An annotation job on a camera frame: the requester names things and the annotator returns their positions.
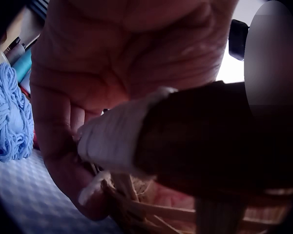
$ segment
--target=palm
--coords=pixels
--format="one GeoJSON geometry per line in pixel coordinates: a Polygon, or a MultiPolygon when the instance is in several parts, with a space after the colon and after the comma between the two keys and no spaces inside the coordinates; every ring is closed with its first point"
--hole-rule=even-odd
{"type": "MultiPolygon", "coordinates": [[[[48,170],[71,199],[80,186],[67,188],[54,158],[67,155],[73,132],[103,108],[158,86],[187,89],[214,81],[236,2],[50,2],[32,50],[32,104],[45,162],[51,158],[48,170]]],[[[73,176],[73,184],[92,177],[82,167],[73,176]]]]}

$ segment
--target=wicker basket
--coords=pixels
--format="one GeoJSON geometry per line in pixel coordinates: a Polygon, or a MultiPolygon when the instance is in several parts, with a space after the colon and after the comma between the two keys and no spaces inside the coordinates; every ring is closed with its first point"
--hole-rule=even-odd
{"type": "Polygon", "coordinates": [[[267,197],[262,200],[265,205],[257,202],[257,207],[228,206],[227,204],[222,206],[211,200],[201,199],[198,202],[197,199],[196,207],[197,209],[199,207],[200,213],[204,214],[202,215],[204,227],[201,227],[199,232],[196,226],[202,223],[202,219],[198,218],[200,215],[197,215],[195,209],[174,208],[149,203],[154,184],[154,181],[141,181],[124,174],[111,174],[110,181],[103,181],[103,189],[111,198],[111,216],[124,233],[265,233],[283,220],[291,207],[290,198],[292,196],[290,194],[293,194],[293,189],[271,191],[270,194],[274,197],[273,202],[269,202],[270,195],[267,194],[267,197]],[[213,209],[217,210],[217,216],[212,215],[213,209]],[[221,222],[221,219],[224,219],[221,214],[225,214],[226,220],[228,220],[227,216],[231,216],[235,220],[233,225],[227,228],[229,231],[224,231],[226,228],[222,227],[226,224],[221,222]],[[180,223],[194,228],[180,230],[178,228],[180,223]],[[209,226],[215,228],[207,230],[205,227],[209,226]]]}
{"type": "Polygon", "coordinates": [[[276,226],[293,199],[293,129],[272,131],[270,120],[260,121],[243,83],[171,94],[145,117],[133,164],[195,196],[193,209],[154,205],[155,182],[111,174],[102,183],[111,216],[131,234],[255,234],[276,226]]]}

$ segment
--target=blue checkered fabric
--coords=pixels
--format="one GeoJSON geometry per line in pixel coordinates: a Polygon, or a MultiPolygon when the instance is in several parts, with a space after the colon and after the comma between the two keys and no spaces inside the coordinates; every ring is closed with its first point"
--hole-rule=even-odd
{"type": "Polygon", "coordinates": [[[93,222],[79,213],[36,150],[28,158],[0,162],[0,200],[25,234],[122,234],[109,217],[93,222]]]}

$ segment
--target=wooden handle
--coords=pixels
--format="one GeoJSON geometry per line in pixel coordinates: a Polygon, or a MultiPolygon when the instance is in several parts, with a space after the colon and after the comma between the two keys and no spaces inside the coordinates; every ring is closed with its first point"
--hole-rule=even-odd
{"type": "Polygon", "coordinates": [[[282,124],[253,118],[244,83],[214,82],[150,110],[134,164],[193,196],[293,187],[293,128],[282,124]]]}

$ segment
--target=yarn skein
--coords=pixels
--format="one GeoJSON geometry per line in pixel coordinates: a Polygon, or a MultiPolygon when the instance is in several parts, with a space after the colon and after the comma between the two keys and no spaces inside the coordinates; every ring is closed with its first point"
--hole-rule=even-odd
{"type": "Polygon", "coordinates": [[[26,158],[33,148],[31,104],[17,85],[15,69],[0,64],[0,161],[26,158]]]}

